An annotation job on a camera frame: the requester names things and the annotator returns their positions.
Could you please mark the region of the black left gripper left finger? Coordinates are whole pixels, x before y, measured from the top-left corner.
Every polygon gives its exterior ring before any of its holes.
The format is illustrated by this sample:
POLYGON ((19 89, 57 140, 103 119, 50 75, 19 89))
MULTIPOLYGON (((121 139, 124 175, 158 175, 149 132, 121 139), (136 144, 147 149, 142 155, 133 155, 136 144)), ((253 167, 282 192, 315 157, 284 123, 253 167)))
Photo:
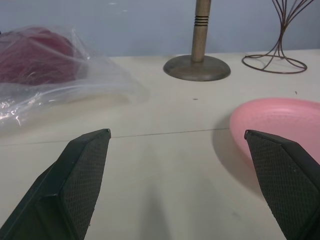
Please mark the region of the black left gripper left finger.
POLYGON ((100 194, 111 131, 71 140, 0 228, 0 240, 84 240, 100 194))

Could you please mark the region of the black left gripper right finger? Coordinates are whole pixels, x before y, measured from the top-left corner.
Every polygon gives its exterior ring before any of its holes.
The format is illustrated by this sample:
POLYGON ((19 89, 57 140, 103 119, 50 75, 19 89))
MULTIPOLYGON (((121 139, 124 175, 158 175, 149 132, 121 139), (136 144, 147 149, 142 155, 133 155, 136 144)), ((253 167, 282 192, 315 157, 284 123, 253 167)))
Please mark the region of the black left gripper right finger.
POLYGON ((259 187, 286 240, 320 240, 320 164, 297 142, 244 134, 259 187))

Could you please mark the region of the pink plate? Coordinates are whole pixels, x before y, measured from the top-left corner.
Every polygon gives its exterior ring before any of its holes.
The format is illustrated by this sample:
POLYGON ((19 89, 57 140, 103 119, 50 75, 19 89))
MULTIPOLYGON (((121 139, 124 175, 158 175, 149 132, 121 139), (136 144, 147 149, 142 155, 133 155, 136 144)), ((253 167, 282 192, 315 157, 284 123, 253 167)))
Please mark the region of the pink plate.
POLYGON ((297 142, 320 165, 320 102, 295 98, 260 98, 240 105, 231 114, 232 138, 253 168, 246 130, 256 130, 297 142))

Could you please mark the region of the red fruit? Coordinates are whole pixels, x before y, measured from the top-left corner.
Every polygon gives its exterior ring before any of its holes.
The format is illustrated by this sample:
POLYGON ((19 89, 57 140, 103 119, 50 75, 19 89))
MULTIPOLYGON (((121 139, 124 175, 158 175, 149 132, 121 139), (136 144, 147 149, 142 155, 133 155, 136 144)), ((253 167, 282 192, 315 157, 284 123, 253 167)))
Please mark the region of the red fruit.
POLYGON ((0 34, 0 83, 38 86, 73 81, 78 50, 64 36, 43 27, 0 34))

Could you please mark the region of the clear plastic bag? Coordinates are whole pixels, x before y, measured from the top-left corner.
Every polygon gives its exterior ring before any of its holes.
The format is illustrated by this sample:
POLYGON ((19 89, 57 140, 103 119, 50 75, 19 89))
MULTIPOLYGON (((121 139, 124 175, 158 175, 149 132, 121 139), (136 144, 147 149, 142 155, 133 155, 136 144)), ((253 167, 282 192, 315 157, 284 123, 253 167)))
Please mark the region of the clear plastic bag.
POLYGON ((127 105, 143 102, 148 90, 128 70, 105 54, 93 50, 73 28, 56 26, 25 26, 45 28, 67 38, 78 51, 80 68, 72 81, 55 84, 26 85, 0 82, 0 135, 14 134, 29 123, 35 123, 52 108, 91 97, 120 97, 127 105))

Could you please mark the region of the wooden stand with round base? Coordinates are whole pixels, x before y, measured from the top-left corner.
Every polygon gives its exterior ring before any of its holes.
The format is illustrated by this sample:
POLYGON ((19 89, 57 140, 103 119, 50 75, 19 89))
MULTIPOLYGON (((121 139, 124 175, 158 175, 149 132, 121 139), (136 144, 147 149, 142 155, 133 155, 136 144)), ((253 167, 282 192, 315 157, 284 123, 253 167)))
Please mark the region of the wooden stand with round base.
POLYGON ((196 0, 191 54, 167 61, 163 71, 169 76, 186 81, 211 82, 231 74, 227 63, 205 54, 211 1, 196 0))

